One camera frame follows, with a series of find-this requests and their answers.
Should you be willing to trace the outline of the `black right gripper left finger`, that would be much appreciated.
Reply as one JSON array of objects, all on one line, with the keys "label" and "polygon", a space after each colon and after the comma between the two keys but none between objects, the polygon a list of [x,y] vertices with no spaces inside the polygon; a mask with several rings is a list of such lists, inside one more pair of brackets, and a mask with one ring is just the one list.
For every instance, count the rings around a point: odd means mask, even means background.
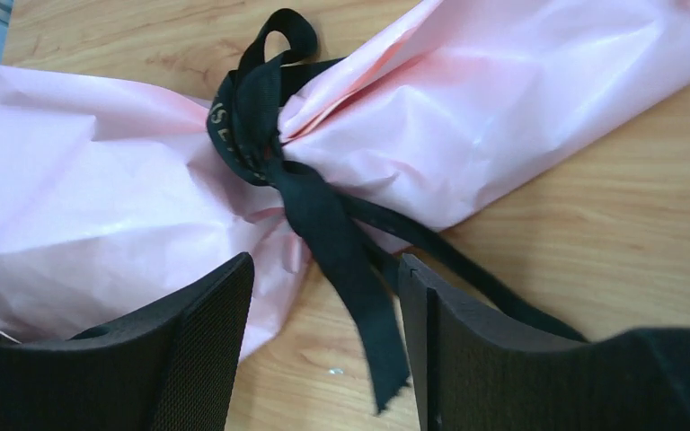
[{"label": "black right gripper left finger", "polygon": [[221,430],[252,298],[240,253],[71,339],[0,342],[0,430]]}]

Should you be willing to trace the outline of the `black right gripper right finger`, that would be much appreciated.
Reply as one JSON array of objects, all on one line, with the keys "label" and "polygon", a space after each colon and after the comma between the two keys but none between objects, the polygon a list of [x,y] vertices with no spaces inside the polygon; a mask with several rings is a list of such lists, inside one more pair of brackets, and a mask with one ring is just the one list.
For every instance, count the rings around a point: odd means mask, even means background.
[{"label": "black right gripper right finger", "polygon": [[508,317],[412,255],[399,288],[424,430],[690,430],[690,328],[579,343]]}]

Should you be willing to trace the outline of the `pink paper flower wrap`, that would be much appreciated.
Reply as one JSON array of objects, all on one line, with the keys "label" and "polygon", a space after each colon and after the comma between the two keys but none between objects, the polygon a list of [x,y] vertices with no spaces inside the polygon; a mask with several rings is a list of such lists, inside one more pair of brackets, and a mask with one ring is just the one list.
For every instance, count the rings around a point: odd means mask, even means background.
[{"label": "pink paper flower wrap", "polygon": [[[690,84],[681,1],[424,1],[298,91],[286,156],[432,230]],[[201,100],[0,66],[0,330],[68,339],[247,251],[248,356],[310,254],[279,195],[220,159]]]}]

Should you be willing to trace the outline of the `black printed ribbon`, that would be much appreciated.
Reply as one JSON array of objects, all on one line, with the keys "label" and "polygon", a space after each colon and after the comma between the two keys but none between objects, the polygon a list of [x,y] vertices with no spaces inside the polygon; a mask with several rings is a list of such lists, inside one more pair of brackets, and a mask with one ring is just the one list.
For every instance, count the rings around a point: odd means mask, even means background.
[{"label": "black printed ribbon", "polygon": [[300,13],[288,8],[274,12],[239,66],[220,84],[207,130],[239,178],[279,192],[289,226],[307,245],[357,326],[376,409],[384,411],[407,385],[410,370],[392,300],[398,291],[398,261],[365,233],[365,225],[423,249],[509,317],[582,340],[577,330],[532,306],[425,225],[338,191],[313,167],[285,157],[279,111],[304,84],[330,67],[329,62],[313,61],[317,50],[316,32]]}]

